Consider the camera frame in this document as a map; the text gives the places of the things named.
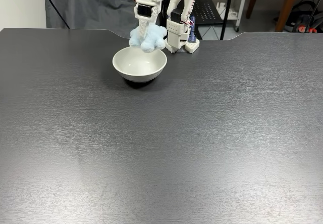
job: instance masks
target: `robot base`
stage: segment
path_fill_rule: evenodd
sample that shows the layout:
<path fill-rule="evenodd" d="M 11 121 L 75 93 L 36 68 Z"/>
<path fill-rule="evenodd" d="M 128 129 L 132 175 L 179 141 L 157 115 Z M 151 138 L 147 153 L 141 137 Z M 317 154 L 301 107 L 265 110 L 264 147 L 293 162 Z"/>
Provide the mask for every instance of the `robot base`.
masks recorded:
<path fill-rule="evenodd" d="M 165 39 L 165 43 L 166 43 L 166 48 L 168 49 L 168 51 L 170 51 L 171 53 L 175 53 L 178 51 L 178 49 L 176 49 L 175 47 L 172 47 L 168 44 L 167 39 Z M 189 53 L 194 53 L 199 47 L 200 47 L 200 41 L 198 39 L 196 39 L 196 42 L 186 42 L 183 45 L 185 45 L 185 49 L 189 52 Z"/>

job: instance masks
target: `dark gray table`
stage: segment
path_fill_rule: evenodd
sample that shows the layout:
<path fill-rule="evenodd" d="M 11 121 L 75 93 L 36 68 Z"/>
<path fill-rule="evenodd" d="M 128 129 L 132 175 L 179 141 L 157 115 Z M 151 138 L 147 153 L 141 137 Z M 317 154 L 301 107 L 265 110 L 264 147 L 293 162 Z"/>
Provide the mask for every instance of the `dark gray table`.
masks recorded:
<path fill-rule="evenodd" d="M 0 32 L 0 223 L 323 223 L 323 36 L 124 81 L 103 30 Z"/>

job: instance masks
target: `gray fabric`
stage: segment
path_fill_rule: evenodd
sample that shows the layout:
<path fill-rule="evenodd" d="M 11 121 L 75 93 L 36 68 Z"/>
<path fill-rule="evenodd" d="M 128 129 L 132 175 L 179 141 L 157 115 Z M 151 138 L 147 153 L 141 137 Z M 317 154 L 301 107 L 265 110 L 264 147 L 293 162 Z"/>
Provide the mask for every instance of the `gray fabric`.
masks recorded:
<path fill-rule="evenodd" d="M 107 29 L 129 38 L 138 26 L 133 0 L 52 0 L 70 28 Z M 63 21 L 46 0 L 47 28 L 65 28 Z"/>

